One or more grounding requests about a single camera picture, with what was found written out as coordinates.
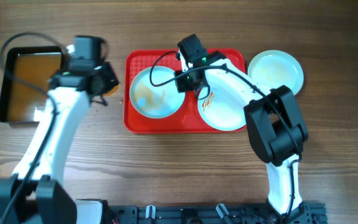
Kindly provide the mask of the orange green sponge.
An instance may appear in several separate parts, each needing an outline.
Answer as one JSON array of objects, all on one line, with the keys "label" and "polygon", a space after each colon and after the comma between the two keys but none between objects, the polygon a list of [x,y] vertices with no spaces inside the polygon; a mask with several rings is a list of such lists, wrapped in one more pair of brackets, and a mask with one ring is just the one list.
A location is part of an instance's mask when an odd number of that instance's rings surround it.
[{"label": "orange green sponge", "polygon": [[120,87],[120,84],[114,86],[111,90],[109,90],[107,93],[104,93],[103,96],[110,96],[113,93],[115,93]]}]

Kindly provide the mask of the white plate top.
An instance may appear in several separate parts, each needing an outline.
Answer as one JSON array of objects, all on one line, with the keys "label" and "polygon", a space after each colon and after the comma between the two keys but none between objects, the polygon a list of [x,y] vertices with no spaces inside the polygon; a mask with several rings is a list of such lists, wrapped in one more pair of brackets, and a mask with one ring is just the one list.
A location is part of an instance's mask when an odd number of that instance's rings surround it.
[{"label": "white plate top", "polygon": [[150,83],[151,68],[143,69],[133,79],[129,98],[137,112],[141,115],[161,119],[175,113],[185,100],[185,93],[177,90],[175,82],[163,86],[152,86]]}]

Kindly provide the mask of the white plate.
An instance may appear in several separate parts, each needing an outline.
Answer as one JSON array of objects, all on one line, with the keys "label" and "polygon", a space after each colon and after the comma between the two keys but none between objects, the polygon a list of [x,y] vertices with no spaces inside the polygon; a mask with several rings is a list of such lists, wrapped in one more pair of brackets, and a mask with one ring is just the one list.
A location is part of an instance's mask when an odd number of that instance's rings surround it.
[{"label": "white plate", "polygon": [[[207,88],[200,91],[202,97],[207,93]],[[234,131],[246,125],[241,102],[219,88],[210,87],[209,95],[198,100],[198,111],[206,124],[220,131]]]},{"label": "white plate", "polygon": [[152,86],[150,83],[151,68],[143,69],[133,79],[129,98],[137,112],[141,115],[161,119],[175,113],[185,100],[185,93],[177,90],[175,82],[163,86]]},{"label": "white plate", "polygon": [[296,95],[303,87],[304,73],[300,63],[280,50],[266,50],[249,63],[248,76],[257,83],[278,88],[285,85]]}]

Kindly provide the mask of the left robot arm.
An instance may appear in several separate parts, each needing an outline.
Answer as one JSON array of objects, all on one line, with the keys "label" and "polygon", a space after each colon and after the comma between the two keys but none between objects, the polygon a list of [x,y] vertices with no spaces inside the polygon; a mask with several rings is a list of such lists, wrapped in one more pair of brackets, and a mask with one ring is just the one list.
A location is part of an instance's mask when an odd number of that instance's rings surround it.
[{"label": "left robot arm", "polygon": [[48,90],[18,78],[5,65],[5,48],[20,35],[10,37],[0,49],[5,76],[47,97],[42,118],[28,150],[8,179],[0,179],[1,223],[111,223],[106,200],[73,200],[62,186],[68,152],[76,129],[96,96],[114,93],[119,81],[106,61],[108,44],[100,37],[78,35],[74,51],[39,33],[63,53],[63,67],[48,80]]}]

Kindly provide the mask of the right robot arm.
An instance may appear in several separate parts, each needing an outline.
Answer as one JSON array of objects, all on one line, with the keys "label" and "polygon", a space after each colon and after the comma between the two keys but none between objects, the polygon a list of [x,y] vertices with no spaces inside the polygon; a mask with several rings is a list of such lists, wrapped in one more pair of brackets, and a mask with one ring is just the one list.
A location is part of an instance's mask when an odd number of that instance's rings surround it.
[{"label": "right robot arm", "polygon": [[266,164],[268,203],[281,222],[301,214],[298,165],[308,130],[289,87],[263,86],[238,70],[220,51],[209,53],[195,34],[177,44],[182,71],[179,90],[196,90],[214,84],[234,97],[244,109],[251,148]]}]

